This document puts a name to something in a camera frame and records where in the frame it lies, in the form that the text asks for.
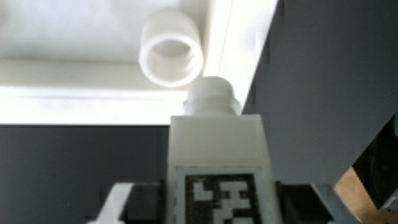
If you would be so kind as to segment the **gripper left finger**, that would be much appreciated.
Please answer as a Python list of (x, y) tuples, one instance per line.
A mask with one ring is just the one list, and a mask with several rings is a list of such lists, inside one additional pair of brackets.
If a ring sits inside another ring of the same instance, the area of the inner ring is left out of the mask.
[(163, 224), (163, 183), (115, 183), (87, 224)]

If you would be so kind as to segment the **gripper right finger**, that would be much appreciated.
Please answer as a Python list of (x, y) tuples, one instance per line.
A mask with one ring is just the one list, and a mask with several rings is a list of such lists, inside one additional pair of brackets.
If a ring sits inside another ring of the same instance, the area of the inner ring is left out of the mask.
[(328, 184), (284, 184), (277, 197), (282, 224), (355, 224), (355, 216)]

